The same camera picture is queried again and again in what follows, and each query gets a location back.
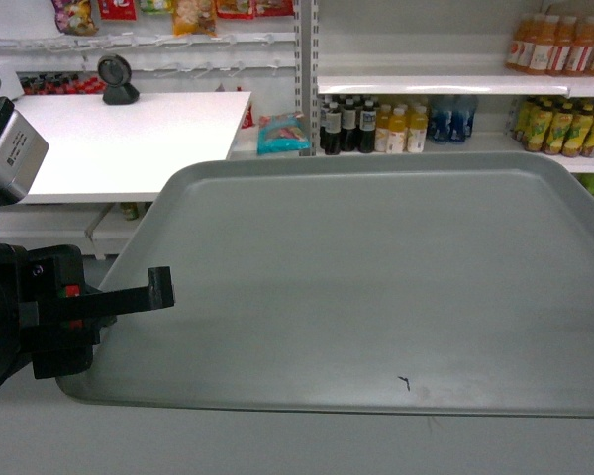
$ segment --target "chip bag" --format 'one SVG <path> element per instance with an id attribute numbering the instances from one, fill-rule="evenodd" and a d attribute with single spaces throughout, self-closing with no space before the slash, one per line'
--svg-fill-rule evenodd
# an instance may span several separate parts
<path id="1" fill-rule="evenodd" d="M 216 10 L 220 18 L 252 20 L 254 0 L 216 0 Z"/>
<path id="2" fill-rule="evenodd" d="M 216 36 L 216 5 L 213 0 L 174 0 L 173 33 L 177 36 Z"/>
<path id="3" fill-rule="evenodd" d="M 148 14 L 172 13 L 174 11 L 173 0 L 141 0 L 139 7 L 142 12 Z"/>
<path id="4" fill-rule="evenodd" d="M 304 115 L 300 112 L 280 116 L 261 116 L 257 153 L 303 150 L 310 147 L 302 126 Z"/>
<path id="5" fill-rule="evenodd" d="M 92 21 L 90 0 L 52 0 L 57 29 L 67 35 L 91 36 L 97 33 Z"/>
<path id="6" fill-rule="evenodd" d="M 285 17 L 294 13 L 292 0 L 255 0 L 257 17 Z"/>

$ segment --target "white counter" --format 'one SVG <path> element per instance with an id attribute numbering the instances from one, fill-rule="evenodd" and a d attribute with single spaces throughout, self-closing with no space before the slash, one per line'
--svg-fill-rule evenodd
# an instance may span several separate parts
<path id="1" fill-rule="evenodd" d="M 152 201 L 176 171 L 229 156 L 249 92 L 26 96 L 16 108 L 49 153 L 23 203 Z"/>

